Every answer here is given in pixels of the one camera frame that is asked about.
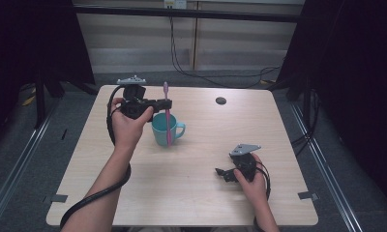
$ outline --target mug handle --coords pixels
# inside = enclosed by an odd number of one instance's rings
[[[184,123],[176,123],[176,128],[182,128],[182,131],[175,134],[175,139],[180,138],[182,135],[184,135],[185,132],[185,124]]]

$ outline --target small round object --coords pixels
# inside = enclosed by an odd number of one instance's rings
[[[226,104],[226,99],[223,97],[218,97],[218,98],[216,98],[216,102],[218,104]]]

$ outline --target toothbrush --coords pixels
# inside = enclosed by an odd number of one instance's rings
[[[167,101],[167,92],[168,92],[168,86],[167,83],[164,82],[164,93],[165,93],[165,100]],[[172,137],[170,134],[170,112],[169,109],[165,110],[165,116],[166,116],[166,142],[167,145],[170,146],[172,142]]]

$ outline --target teal mug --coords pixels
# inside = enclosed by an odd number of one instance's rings
[[[176,121],[175,116],[172,114],[169,115],[169,127],[171,133],[171,144],[177,139],[184,135],[185,132],[185,124]],[[177,133],[176,129],[181,128],[182,130]],[[155,140],[161,146],[167,146],[166,139],[166,114],[159,113],[154,116],[152,120],[152,131],[154,132]]]

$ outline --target forearm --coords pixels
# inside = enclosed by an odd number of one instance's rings
[[[115,149],[94,185],[85,197],[121,181],[130,163],[134,148]],[[63,231],[110,231],[121,189],[95,200],[75,212]]]
[[[279,231],[267,200],[258,202],[253,209],[257,224],[263,231]]]

